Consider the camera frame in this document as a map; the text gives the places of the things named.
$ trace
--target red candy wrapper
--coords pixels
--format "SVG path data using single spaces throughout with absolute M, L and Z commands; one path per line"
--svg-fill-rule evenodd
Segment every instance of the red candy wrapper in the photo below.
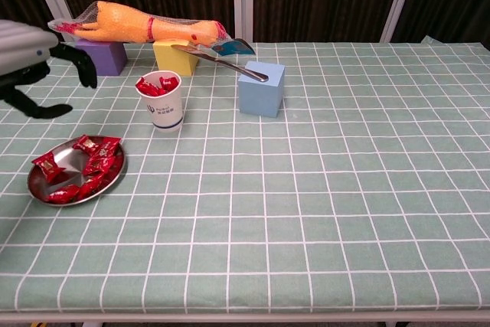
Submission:
M 138 83 L 136 84 L 136 88 L 139 90 L 139 92 L 144 93 L 145 95 L 153 97 L 160 96 L 158 87 L 147 82 L 143 77 L 139 79 Z
M 47 196 L 46 201 L 56 204 L 68 203 L 78 194 L 80 188 L 75 184 L 67 185 Z
M 111 181 L 114 177 L 116 177 L 117 173 L 121 170 L 123 166 L 123 160 L 123 155 L 114 156 L 114 163 L 107 172 L 105 179 L 109 179 L 109 181 Z
M 99 146 L 99 150 L 90 156 L 90 160 L 105 159 L 107 157 L 114 156 L 117 150 L 117 145 L 121 138 L 116 137 L 105 137 Z
M 163 96 L 163 95 L 165 95 L 166 93 L 167 93 L 167 91 L 165 90 L 165 88 L 163 88 L 163 87 L 159 87 L 159 88 L 158 88 L 158 95 L 159 95 L 159 96 Z
M 178 79 L 176 77 L 164 78 L 160 77 L 160 84 L 162 89 L 166 92 L 171 92 L 178 86 Z
M 61 168 L 54 161 L 53 152 L 48 152 L 32 161 L 39 166 L 48 183 L 51 183 L 56 175 L 60 174 L 65 168 Z
M 84 199 L 94 193 L 95 190 L 97 190 L 101 186 L 103 177 L 104 173 L 95 175 L 92 178 L 87 179 L 87 181 L 85 181 L 80 187 L 77 199 Z
M 73 145 L 74 149 L 81 149 L 88 155 L 93 155 L 99 150 L 99 145 L 97 145 L 89 136 L 81 136 L 77 142 Z
M 93 174 L 94 172 L 102 172 L 103 174 L 106 174 L 110 167 L 113 165 L 114 160 L 116 158 L 114 156 L 111 157 L 106 157 L 104 159 L 92 159 L 90 158 L 87 165 L 82 171 L 82 174 L 84 175 L 90 175 Z

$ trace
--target metal plate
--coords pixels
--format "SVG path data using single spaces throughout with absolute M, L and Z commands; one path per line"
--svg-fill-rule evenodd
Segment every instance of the metal plate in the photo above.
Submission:
M 83 168 L 85 168 L 85 164 L 87 163 L 89 156 L 85 152 L 72 147 L 78 139 L 79 137 L 65 143 L 61 143 L 51 150 L 54 155 L 54 161 L 61 168 L 66 169 L 61 172 L 53 180 L 53 182 L 47 183 L 41 169 L 36 165 L 34 165 L 34 167 L 31 169 L 28 176 L 28 188 L 34 198 L 52 207 L 68 207 L 89 201 L 116 183 L 126 163 L 126 155 L 124 154 L 123 147 L 120 144 L 118 145 L 116 153 L 114 154 L 116 160 L 113 166 L 104 176 L 100 188 L 92 195 L 84 199 L 80 199 L 79 201 L 72 201 L 66 204 L 55 204 L 44 200 L 49 194 L 57 191 L 65 185 L 75 184 L 81 186 L 86 181 L 87 177 L 82 175 L 82 171 Z M 92 139 L 95 143 L 102 143 L 104 136 L 90 136 L 90 139 Z

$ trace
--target paper cup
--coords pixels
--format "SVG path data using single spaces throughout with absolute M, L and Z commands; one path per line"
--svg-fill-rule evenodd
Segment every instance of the paper cup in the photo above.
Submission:
M 184 112 L 182 111 L 181 77 L 170 70 L 157 70 L 145 74 L 143 78 L 157 87 L 160 87 L 160 77 L 176 77 L 178 85 L 172 92 L 163 96 L 147 96 L 136 88 L 146 105 L 150 119 L 156 129 L 162 132 L 174 132 L 182 127 Z

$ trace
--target yellow block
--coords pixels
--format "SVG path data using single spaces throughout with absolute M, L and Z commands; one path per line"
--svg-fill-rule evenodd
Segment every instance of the yellow block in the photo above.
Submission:
M 196 69 L 199 58 L 184 51 L 175 50 L 172 45 L 189 45 L 189 41 L 155 41 L 153 51 L 159 70 L 171 70 L 180 76 L 190 77 Z

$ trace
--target orange rubber chicken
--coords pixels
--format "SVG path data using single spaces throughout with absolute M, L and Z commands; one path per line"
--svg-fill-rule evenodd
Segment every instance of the orange rubber chicken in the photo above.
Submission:
M 218 21 L 187 21 L 148 15 L 111 2 L 93 3 L 78 19 L 52 21 L 48 26 L 90 41 L 152 42 L 186 40 L 210 47 L 230 38 Z

